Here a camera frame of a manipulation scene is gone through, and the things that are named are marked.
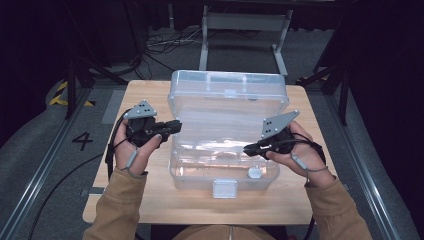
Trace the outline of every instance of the hand-mounted device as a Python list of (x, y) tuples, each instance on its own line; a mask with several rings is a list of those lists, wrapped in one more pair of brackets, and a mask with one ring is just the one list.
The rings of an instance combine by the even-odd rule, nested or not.
[[(267, 151), (288, 154), (293, 150), (296, 143), (306, 143), (315, 149), (321, 159), (325, 162), (324, 152), (319, 144), (312, 142), (301, 134), (292, 133), (287, 127), (287, 125), (293, 121), (299, 113), (300, 112), (298, 110), (295, 110), (293, 112), (265, 118), (262, 125), (262, 139), (257, 143), (246, 145), (243, 152), (250, 157), (260, 155), (266, 160), (269, 160), (266, 157)], [(303, 139), (295, 138), (295, 135), (298, 135)]]
[[(109, 179), (113, 172), (113, 155), (115, 153), (115, 148), (121, 144), (118, 143), (116, 146), (114, 146), (114, 140), (119, 125), (121, 125), (124, 119), (128, 119), (128, 125), (125, 132), (126, 139), (124, 139), (124, 141), (128, 140), (130, 143), (136, 145), (137, 147), (143, 146), (157, 134), (162, 136), (160, 143), (163, 143), (168, 141), (169, 135), (181, 131), (182, 123), (179, 120), (156, 122), (156, 119), (154, 118), (156, 115), (156, 110), (146, 100), (143, 100), (133, 108), (126, 110), (118, 119), (108, 144), (105, 159), (105, 162), (108, 166)], [(128, 160), (127, 167), (130, 167), (128, 165), (132, 164), (132, 161), (135, 158), (135, 154), (131, 155), (131, 158)]]

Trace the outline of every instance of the wooden table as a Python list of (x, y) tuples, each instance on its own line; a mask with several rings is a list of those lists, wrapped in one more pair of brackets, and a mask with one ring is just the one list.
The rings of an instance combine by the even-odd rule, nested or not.
[[(131, 81), (128, 85), (118, 117), (129, 108), (146, 99), (157, 111), (157, 121), (170, 121), (167, 95), (170, 81)], [(336, 174), (321, 130), (305, 90), (287, 86), (290, 106), (286, 112), (300, 110), (296, 121), (324, 148), (327, 165)], [(174, 186), (168, 171), (171, 141), (162, 143), (150, 157), (149, 176), (140, 207), (140, 223), (150, 224), (253, 224), (291, 225), (308, 224), (312, 215), (303, 187), (305, 178), (280, 166), (279, 177), (266, 191), (239, 191), (236, 199), (214, 199), (211, 191), (180, 190)], [(99, 166), (93, 187), (106, 187), (107, 167)], [(99, 195), (90, 195), (83, 218), (93, 222)]]

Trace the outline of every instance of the metal frame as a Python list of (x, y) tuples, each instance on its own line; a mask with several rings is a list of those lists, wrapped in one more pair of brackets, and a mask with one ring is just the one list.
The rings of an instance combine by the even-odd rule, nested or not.
[(275, 61), (281, 75), (287, 76), (281, 49), (287, 30), (290, 25), (293, 10), (288, 10), (286, 15), (259, 15), (259, 14), (234, 14), (234, 13), (211, 13), (208, 6), (203, 7), (202, 21), (202, 50), (200, 53), (199, 70), (206, 71), (208, 63), (208, 30), (209, 29), (239, 29), (281, 32), (277, 44), (272, 45)]

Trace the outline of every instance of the clear plastic container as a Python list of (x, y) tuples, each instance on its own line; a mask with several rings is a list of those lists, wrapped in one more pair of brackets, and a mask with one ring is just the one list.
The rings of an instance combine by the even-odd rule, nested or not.
[(236, 190), (265, 190), (280, 167), (243, 153), (257, 142), (262, 121), (288, 105), (284, 77), (211, 71), (176, 71), (168, 103), (182, 122), (173, 136), (169, 171), (180, 189), (210, 189), (236, 181)]

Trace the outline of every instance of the hand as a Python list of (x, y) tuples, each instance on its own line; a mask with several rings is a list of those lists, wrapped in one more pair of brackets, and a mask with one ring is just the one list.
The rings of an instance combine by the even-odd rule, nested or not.
[[(116, 159), (116, 167), (118, 169), (124, 169), (127, 165), (128, 159), (131, 154), (136, 149), (136, 146), (125, 140), (126, 139), (126, 126), (128, 124), (127, 120), (122, 121), (121, 125), (118, 128), (116, 133), (116, 137), (114, 140), (115, 147), (115, 159)], [(132, 166), (130, 167), (130, 171), (133, 174), (141, 175), (146, 170), (147, 163), (150, 155), (153, 151), (158, 148), (160, 145), (160, 141), (162, 140), (162, 136), (160, 134), (154, 136), (150, 139), (146, 144), (144, 144), (141, 148), (137, 149), (137, 155), (134, 159)]]
[[(292, 133), (298, 133), (309, 140), (313, 141), (312, 136), (305, 131), (297, 122), (293, 121), (289, 125), (290, 131)], [(296, 139), (303, 139), (301, 136), (294, 135)], [(321, 157), (318, 153), (306, 143), (296, 143), (292, 153), (295, 154), (302, 162), (306, 164), (310, 170), (318, 170), (325, 168), (324, 162), (321, 160)], [(266, 156), (273, 160), (274, 162), (283, 164), (290, 168), (296, 174), (306, 177), (306, 172), (303, 170), (293, 159), (290, 154), (280, 154), (272, 151), (268, 151)], [(334, 177), (331, 175), (330, 171), (323, 170), (319, 172), (308, 172), (308, 177), (310, 179), (310, 184), (315, 187), (324, 187), (329, 185), (334, 181)]]

